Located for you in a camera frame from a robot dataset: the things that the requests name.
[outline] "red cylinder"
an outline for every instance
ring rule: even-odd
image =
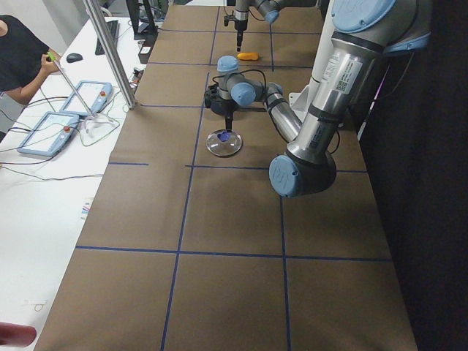
[[[0,322],[0,346],[26,347],[32,344],[36,335],[34,327]]]

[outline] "keyboard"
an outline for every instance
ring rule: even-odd
[[[110,36],[112,37],[112,40],[114,41],[114,45],[117,46],[117,39],[118,39],[118,20],[110,20],[109,22],[106,22],[107,28],[109,29]],[[99,39],[97,40],[96,43],[96,50],[94,51],[96,55],[104,55],[104,48],[102,47],[101,42]]]

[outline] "black mouse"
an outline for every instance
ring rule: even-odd
[[[67,62],[69,64],[72,64],[73,62],[81,61],[81,60],[83,60],[83,57],[79,53],[69,53],[67,56]]]

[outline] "blue and white tablet device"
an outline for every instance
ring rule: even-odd
[[[52,157],[70,140],[80,123],[76,113],[47,112],[17,149],[22,154]]]
[[[76,86],[76,90],[88,105],[91,112],[98,113],[103,109],[105,103],[112,94],[112,84],[82,80]],[[81,117],[86,117],[88,115],[86,108],[83,106],[75,92],[72,92],[68,97],[64,105],[61,107],[60,112],[76,113]]]

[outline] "black curtain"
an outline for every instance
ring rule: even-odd
[[[421,351],[468,350],[467,21],[467,1],[434,1],[429,47],[361,138]],[[390,60],[386,91],[407,60]]]

